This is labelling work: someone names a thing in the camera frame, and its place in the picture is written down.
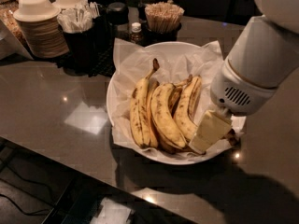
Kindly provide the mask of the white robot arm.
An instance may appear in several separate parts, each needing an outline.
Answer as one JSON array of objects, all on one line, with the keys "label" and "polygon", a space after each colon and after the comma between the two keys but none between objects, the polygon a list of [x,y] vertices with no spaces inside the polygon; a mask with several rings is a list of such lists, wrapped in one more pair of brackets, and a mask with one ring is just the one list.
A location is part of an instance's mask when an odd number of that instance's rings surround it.
[{"label": "white robot arm", "polygon": [[254,0],[250,18],[213,77],[206,111],[189,147],[203,154],[232,129],[231,116],[258,111],[299,65],[299,0]]}]

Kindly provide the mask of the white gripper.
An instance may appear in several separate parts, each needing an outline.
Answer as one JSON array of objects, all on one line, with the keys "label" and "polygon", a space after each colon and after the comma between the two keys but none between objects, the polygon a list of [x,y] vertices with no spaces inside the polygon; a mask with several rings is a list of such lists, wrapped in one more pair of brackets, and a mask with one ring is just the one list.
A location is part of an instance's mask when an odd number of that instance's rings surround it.
[{"label": "white gripper", "polygon": [[[227,108],[233,115],[247,116],[257,112],[276,91],[247,82],[235,72],[230,61],[226,59],[213,78],[210,97],[215,105]],[[207,110],[201,117],[188,147],[192,152],[202,155],[231,129],[230,116],[215,110]]]}]

